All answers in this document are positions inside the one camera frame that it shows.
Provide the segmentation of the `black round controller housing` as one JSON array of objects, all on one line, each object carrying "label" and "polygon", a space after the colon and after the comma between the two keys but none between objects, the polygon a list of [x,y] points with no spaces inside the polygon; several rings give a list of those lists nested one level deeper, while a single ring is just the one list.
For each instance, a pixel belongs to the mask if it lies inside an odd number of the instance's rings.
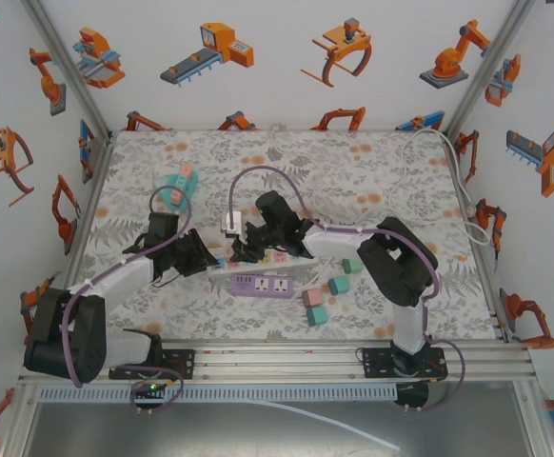
[{"label": "black round controller housing", "polygon": [[397,383],[395,404],[408,409],[423,408],[428,400],[429,387],[425,382]]}]

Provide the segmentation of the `steel base panel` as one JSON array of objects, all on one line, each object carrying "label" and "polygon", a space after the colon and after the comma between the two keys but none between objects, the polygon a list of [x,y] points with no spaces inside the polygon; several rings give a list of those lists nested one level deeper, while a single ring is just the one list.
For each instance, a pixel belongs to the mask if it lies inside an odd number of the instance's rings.
[{"label": "steel base panel", "polygon": [[125,405],[44,404],[24,457],[531,457],[508,389],[473,385],[436,411],[387,402],[289,410],[184,404],[154,417]]}]

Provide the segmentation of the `teal triangular power strip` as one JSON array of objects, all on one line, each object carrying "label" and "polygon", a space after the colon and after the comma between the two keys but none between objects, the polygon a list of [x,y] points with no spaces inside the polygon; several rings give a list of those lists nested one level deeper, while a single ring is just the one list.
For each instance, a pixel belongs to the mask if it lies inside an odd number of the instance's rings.
[{"label": "teal triangular power strip", "polygon": [[171,211],[171,212],[186,212],[188,210],[188,203],[192,200],[192,195],[194,191],[196,190],[197,184],[198,184],[198,173],[196,171],[192,172],[192,175],[189,177],[188,185],[185,189],[182,189],[187,196],[187,200],[183,197],[182,202],[179,206],[174,206],[170,201],[170,193],[172,191],[172,187],[174,185],[172,184],[176,174],[170,174],[170,175],[163,175],[163,176],[157,176],[153,179],[152,185],[154,189],[161,188],[161,190],[158,192],[158,195],[163,200],[163,204],[165,207]]}]

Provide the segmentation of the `purple power strip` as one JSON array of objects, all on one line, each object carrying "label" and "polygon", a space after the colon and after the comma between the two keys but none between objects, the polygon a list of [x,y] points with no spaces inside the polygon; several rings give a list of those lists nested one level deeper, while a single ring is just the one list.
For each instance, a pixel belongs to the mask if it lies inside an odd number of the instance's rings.
[{"label": "purple power strip", "polygon": [[252,298],[289,299],[294,296],[294,283],[283,275],[235,275],[231,280],[235,296]]}]

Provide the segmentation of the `aluminium corner post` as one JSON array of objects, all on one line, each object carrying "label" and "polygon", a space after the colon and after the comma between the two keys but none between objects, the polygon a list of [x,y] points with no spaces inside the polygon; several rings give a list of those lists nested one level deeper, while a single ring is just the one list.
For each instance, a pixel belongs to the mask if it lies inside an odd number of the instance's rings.
[{"label": "aluminium corner post", "polygon": [[522,28],[527,16],[535,7],[538,0],[515,0],[508,11],[497,34],[489,45],[483,62],[471,79],[470,86],[464,97],[455,109],[453,117],[445,131],[445,136],[454,142],[464,127],[465,121],[484,94],[491,77],[498,65],[505,58],[505,52]]},{"label": "aluminium corner post", "polygon": [[94,132],[107,144],[111,139],[111,130],[103,114],[91,97],[84,79],[79,74],[73,59],[66,49],[64,40],[58,29],[49,18],[41,0],[19,0],[33,23],[35,29],[43,39],[50,55],[56,60],[66,83],[76,96],[83,112],[90,123],[95,127]]}]

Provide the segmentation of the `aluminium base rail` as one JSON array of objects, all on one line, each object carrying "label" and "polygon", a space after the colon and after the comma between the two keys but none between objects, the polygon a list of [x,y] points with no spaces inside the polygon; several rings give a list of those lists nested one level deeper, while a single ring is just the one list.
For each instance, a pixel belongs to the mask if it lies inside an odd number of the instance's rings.
[{"label": "aluminium base rail", "polygon": [[[386,341],[176,341],[168,349],[195,352],[194,384],[364,382],[363,348],[387,349]],[[441,343],[446,379],[470,382],[529,381],[536,370],[528,349],[500,340]]]}]

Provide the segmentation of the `floral table mat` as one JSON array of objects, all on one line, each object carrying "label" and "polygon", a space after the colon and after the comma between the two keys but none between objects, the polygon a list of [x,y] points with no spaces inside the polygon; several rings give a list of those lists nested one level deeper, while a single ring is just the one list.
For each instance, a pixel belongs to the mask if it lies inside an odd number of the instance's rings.
[{"label": "floral table mat", "polygon": [[[332,224],[373,226],[390,214],[437,257],[441,289],[428,305],[428,327],[447,339],[492,339],[496,332],[473,255],[477,232],[463,226],[447,148],[436,133],[397,132],[123,132],[116,141],[83,257],[81,279],[115,264],[162,209],[157,176],[190,164],[198,173],[192,225],[211,248],[230,247],[220,220],[234,207],[254,225],[255,200],[279,192],[299,214]],[[318,288],[328,321],[310,327],[300,296],[254,299],[232,294],[233,274],[166,274],[162,286],[134,292],[108,316],[110,330],[143,329],[174,339],[387,339],[391,304],[366,272],[350,274],[350,290],[332,296],[322,285],[343,274],[339,260],[275,270],[297,292]]]}]

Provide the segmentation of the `circuit board with green light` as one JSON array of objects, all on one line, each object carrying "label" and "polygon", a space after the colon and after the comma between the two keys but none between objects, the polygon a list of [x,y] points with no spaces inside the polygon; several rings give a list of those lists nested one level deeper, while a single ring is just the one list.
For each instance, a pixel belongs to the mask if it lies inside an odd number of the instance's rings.
[{"label": "circuit board with green light", "polygon": [[134,397],[158,398],[166,390],[168,384],[161,384],[154,381],[137,383],[132,387],[131,393]]}]

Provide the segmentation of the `aluminium side rail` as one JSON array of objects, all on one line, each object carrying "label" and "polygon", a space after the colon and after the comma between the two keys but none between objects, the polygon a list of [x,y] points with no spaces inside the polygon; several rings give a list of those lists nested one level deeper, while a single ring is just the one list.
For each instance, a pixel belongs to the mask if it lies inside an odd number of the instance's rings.
[{"label": "aluminium side rail", "polygon": [[477,172],[478,141],[479,132],[477,130],[473,130],[469,134],[460,133],[455,139],[452,149],[456,184],[463,198],[466,221],[477,224],[477,231],[486,239],[485,242],[480,242],[479,250],[483,275],[489,284],[489,303],[498,312],[497,316],[500,319],[501,334],[504,340],[510,342],[507,318],[504,311],[497,308],[499,293],[495,282],[495,273],[502,250],[506,212],[499,206],[489,205],[485,198],[476,202],[466,188]]},{"label": "aluminium side rail", "polygon": [[[108,162],[112,152],[110,140],[92,138],[80,134],[82,159],[76,166],[75,189],[72,191],[66,178],[59,174],[57,186],[51,196],[51,214],[58,225],[58,234],[64,235],[64,274],[58,281],[63,288],[73,286],[81,278],[83,257],[87,247],[90,227],[97,209],[97,202],[106,178]],[[60,213],[61,198],[66,196],[74,208],[75,215],[70,220]]]}]

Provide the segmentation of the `white power strip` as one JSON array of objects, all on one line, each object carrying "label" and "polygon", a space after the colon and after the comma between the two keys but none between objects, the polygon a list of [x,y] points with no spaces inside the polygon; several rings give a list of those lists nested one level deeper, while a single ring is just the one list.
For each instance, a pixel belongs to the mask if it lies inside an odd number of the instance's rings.
[{"label": "white power strip", "polygon": [[[246,263],[246,262],[236,262],[228,263],[225,260],[224,252],[225,248],[211,248],[210,253],[217,259],[219,264],[212,268],[207,269],[207,274],[210,277],[217,277],[223,275],[231,274],[255,274],[257,271],[274,271],[280,268],[297,268],[297,267],[310,267],[318,264],[317,259],[307,259],[304,257],[296,257],[288,254],[288,261],[285,263],[277,264],[274,261],[268,265],[262,265],[259,263]],[[271,252],[273,254],[274,249],[268,249],[265,251]]]}]

